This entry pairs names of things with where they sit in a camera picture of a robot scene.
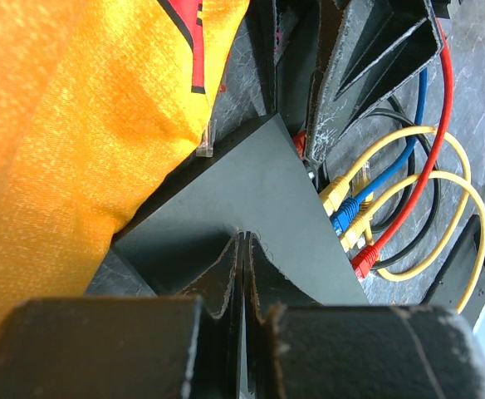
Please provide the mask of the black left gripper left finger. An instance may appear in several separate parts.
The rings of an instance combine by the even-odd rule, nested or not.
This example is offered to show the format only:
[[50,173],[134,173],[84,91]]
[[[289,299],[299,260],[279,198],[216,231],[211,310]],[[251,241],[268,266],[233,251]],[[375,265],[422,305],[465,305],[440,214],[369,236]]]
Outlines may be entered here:
[[236,398],[243,234],[178,295],[45,298],[0,327],[0,398]]

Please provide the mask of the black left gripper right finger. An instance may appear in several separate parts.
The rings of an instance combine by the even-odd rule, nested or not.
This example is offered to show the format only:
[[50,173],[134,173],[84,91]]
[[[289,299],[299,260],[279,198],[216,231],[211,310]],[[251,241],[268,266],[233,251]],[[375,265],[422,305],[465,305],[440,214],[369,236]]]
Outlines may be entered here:
[[245,239],[247,378],[257,398],[485,398],[467,321],[433,306],[325,306]]

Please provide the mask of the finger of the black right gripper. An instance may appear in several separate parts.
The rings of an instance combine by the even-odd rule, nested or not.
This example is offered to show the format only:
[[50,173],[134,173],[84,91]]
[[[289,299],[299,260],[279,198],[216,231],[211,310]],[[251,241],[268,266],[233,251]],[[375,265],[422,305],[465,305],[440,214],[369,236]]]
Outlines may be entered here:
[[254,1],[252,41],[265,83],[265,106],[287,128],[302,129],[331,59],[342,19],[341,1]]
[[321,163],[345,133],[441,51],[429,1],[322,1],[304,155]]

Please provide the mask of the black network switch box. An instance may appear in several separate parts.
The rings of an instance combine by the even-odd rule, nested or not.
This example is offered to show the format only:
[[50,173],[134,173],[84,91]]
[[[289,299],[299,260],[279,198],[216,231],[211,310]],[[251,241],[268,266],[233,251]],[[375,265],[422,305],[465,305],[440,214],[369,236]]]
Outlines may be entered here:
[[279,115],[260,116],[181,165],[116,236],[117,253],[157,294],[179,291],[238,232],[325,305],[367,298]]

